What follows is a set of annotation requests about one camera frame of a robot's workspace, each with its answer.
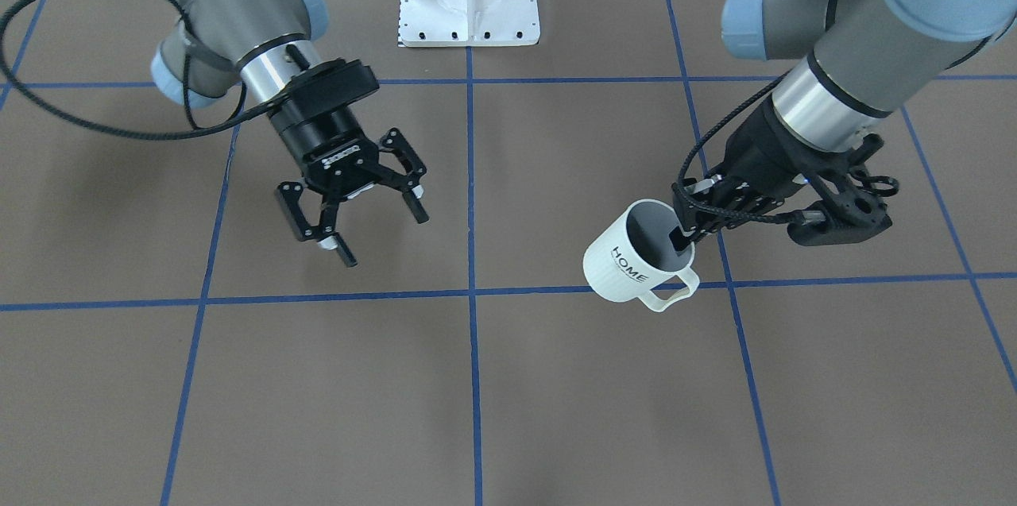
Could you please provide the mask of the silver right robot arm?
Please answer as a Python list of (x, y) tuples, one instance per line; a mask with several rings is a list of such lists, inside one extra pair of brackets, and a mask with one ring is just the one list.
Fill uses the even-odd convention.
[[(18, 0), (2, 15), (7, 28), (37, 0)], [(398, 191), (414, 219), (428, 220), (421, 204), (426, 165), (398, 129), (372, 141), (351, 105), (378, 90), (371, 67), (360, 60), (323, 60), (315, 42), (328, 27), (323, 0), (167, 0), (178, 13), (157, 46), (149, 75), (164, 96), (186, 113), (207, 107), (233, 86), (252, 106), (221, 125), (187, 132), (142, 133), (77, 118), (33, 93), (7, 62), (8, 83), (51, 114), (95, 132), (148, 141), (195, 139), (268, 116), (301, 177), (277, 185), (276, 197), (298, 241), (334, 250), (346, 266), (357, 260), (338, 231), (338, 210), (371, 187)]]

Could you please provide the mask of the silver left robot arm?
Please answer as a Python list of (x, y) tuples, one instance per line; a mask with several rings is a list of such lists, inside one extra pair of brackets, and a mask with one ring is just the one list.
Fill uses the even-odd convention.
[(733, 109), (724, 156), (673, 184), (677, 253), (749, 222), (783, 225), (803, 246), (868, 241), (892, 220), (895, 178), (873, 176), (876, 127), (941, 72), (1015, 24), (1015, 0), (727, 0), (722, 36), (750, 60), (796, 65)]

